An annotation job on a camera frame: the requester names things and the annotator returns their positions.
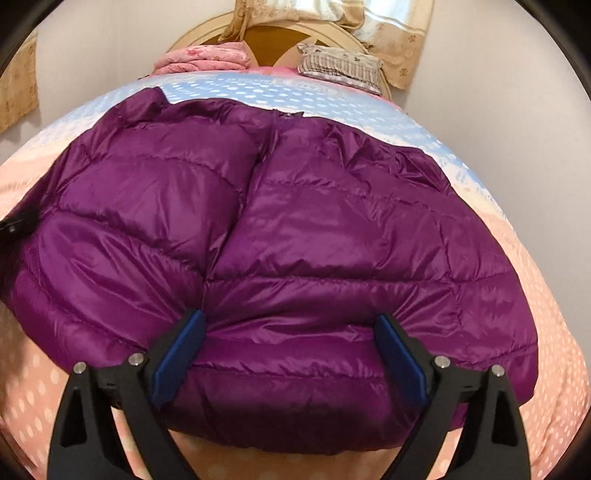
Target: purple down jacket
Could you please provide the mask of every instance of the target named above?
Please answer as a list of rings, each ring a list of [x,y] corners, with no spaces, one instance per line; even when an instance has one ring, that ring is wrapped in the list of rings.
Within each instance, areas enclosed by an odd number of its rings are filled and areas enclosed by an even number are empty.
[[[4,300],[62,368],[118,364],[205,312],[202,350],[162,412],[172,429],[283,452],[400,445],[417,412],[374,346],[380,312],[433,354],[503,365],[520,402],[533,394],[519,279],[416,148],[145,89],[72,142],[24,208],[41,223]]]

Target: pillow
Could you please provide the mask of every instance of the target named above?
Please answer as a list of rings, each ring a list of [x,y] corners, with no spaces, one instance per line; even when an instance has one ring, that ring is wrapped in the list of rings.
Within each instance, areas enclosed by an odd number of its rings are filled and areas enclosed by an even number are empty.
[[[381,95],[379,69],[382,61],[373,55],[303,42],[298,43],[298,48],[302,52],[298,72],[303,76]]]

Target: curtain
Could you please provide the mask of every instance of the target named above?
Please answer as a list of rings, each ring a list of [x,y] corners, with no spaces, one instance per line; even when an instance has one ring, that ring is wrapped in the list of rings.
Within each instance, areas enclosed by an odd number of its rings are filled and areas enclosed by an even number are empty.
[[[351,32],[382,60],[390,85],[407,89],[423,49],[434,0],[236,0],[220,42],[277,20],[330,21]]]
[[[0,77],[0,134],[39,107],[37,36],[29,38]]]

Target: folded blanket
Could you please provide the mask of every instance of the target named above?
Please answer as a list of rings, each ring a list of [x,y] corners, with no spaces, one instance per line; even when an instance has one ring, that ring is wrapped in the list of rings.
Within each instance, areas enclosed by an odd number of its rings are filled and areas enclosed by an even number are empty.
[[[154,64],[152,75],[200,72],[202,70],[245,70],[251,64],[244,42],[196,45],[169,51]]]

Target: polka dot bedsheet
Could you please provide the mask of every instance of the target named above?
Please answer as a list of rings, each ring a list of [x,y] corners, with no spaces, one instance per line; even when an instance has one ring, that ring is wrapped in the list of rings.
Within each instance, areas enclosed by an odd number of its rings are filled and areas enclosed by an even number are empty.
[[[47,171],[70,141],[111,106],[145,87],[159,86],[172,103],[194,98],[232,98],[252,106],[323,116],[364,130],[385,142],[422,148],[458,194],[483,219],[517,271],[539,337],[540,375],[534,397],[521,407],[530,448],[532,478],[544,478],[567,449],[590,402],[581,351],[568,331],[540,271],[511,224],[470,169],[394,104],[316,80],[259,73],[190,73],[134,82],[93,100],[56,121],[0,167],[0,218]],[[51,430],[67,374],[28,339],[0,303],[0,430],[33,476],[46,476]],[[150,476],[118,411],[114,413],[135,473]],[[460,430],[447,435],[429,480],[445,474]],[[343,452],[336,456],[285,455],[215,445],[174,433],[204,480],[374,480],[399,449]]]

